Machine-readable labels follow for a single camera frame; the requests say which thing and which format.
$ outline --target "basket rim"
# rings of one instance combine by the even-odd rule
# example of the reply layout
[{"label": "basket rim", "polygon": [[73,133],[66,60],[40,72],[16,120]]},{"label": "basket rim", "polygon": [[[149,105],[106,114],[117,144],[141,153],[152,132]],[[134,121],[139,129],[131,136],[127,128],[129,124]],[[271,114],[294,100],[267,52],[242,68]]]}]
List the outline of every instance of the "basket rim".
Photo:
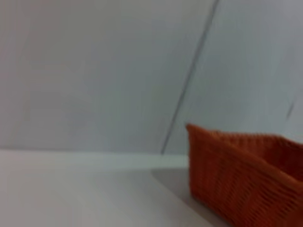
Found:
[{"label": "basket rim", "polygon": [[[220,132],[225,135],[231,135],[233,136],[241,136],[244,138],[251,138],[253,139],[264,139],[264,137],[267,137],[268,139],[277,140],[278,142],[281,142],[281,144],[291,146],[295,149],[301,149],[303,152],[303,144],[293,142],[289,139],[284,138],[283,136],[277,136],[277,135],[270,135],[270,134],[258,134],[258,133],[234,133],[234,132],[222,132],[222,131],[210,131],[206,130],[202,127],[199,127],[194,124],[186,124],[186,129],[189,133],[191,132],[199,132],[203,133],[204,135],[210,136],[212,139],[219,140],[215,135],[214,132]],[[254,167],[259,172],[261,172],[263,175],[267,175],[270,178],[273,178],[277,182],[282,183],[284,186],[291,188],[292,190],[295,190],[301,194],[303,194],[303,182],[294,178],[293,176],[283,172],[281,169],[269,164],[262,158],[255,156],[249,152],[243,152],[242,149],[238,148],[237,146],[234,146],[232,144],[225,143],[225,146],[232,149],[232,152],[230,149],[226,149],[224,152],[228,153],[229,155],[232,155],[236,157],[237,159],[241,160],[242,162]]]}]

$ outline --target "white wall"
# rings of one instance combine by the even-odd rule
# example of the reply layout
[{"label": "white wall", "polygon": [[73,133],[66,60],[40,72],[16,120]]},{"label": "white wall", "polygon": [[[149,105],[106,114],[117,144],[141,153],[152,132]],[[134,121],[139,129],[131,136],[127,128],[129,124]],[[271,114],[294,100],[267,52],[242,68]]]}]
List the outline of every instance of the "white wall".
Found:
[{"label": "white wall", "polygon": [[159,152],[212,0],[0,2],[0,147]]},{"label": "white wall", "polygon": [[303,87],[302,9],[298,0],[220,2],[167,153],[187,152],[186,122],[285,133]]}]

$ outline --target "woven texture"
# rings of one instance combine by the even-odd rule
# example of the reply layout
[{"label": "woven texture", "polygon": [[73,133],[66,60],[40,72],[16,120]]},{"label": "woven texture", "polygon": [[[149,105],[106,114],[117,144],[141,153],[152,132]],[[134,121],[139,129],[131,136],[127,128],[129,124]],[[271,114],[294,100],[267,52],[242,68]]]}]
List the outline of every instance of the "woven texture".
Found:
[{"label": "woven texture", "polygon": [[187,125],[193,197],[235,227],[303,227],[303,145]]}]

